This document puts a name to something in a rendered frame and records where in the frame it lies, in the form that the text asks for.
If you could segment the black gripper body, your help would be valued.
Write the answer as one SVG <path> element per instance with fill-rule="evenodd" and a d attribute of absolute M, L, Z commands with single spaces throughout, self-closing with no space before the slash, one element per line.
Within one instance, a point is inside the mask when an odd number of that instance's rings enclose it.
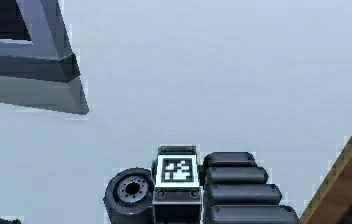
<path fill-rule="evenodd" d="M 108 183 L 103 198 L 111 224 L 153 224 L 151 171 L 129 168 Z"/>

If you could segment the grey framed window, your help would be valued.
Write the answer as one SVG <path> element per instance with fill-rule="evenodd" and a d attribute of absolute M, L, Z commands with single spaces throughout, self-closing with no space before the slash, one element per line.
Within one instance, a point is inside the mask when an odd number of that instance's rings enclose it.
<path fill-rule="evenodd" d="M 0 103 L 89 112 L 59 0 L 0 0 Z"/>

